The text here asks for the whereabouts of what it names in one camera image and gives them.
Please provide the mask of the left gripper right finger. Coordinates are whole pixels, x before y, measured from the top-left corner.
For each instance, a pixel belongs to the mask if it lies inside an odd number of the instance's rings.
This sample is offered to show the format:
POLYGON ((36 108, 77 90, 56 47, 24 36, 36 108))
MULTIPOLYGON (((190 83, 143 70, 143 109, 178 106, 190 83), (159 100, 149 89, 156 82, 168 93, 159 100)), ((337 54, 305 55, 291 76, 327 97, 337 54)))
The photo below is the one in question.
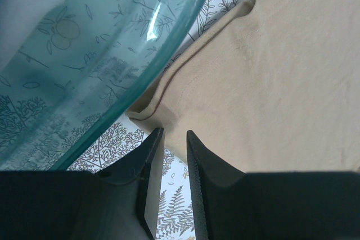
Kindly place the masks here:
POLYGON ((197 239, 358 239, 359 174, 244 173, 186 135, 197 239))

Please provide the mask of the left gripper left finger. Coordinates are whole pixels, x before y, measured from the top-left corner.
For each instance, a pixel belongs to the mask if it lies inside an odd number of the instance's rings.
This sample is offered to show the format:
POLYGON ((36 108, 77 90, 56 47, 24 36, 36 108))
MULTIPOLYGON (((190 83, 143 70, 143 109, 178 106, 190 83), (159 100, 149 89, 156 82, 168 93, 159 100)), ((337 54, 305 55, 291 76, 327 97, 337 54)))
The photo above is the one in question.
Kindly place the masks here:
POLYGON ((1 172, 2 239, 154 239, 164 131, 97 173, 1 172))

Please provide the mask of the beige t shirt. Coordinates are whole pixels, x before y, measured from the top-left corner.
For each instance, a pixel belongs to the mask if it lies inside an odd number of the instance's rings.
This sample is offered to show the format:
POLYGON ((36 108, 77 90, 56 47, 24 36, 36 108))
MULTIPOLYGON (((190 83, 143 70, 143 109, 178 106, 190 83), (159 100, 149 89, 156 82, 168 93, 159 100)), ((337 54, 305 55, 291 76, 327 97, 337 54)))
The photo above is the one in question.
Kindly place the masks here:
POLYGON ((248 171, 359 170, 359 0, 245 0, 127 116, 248 171))

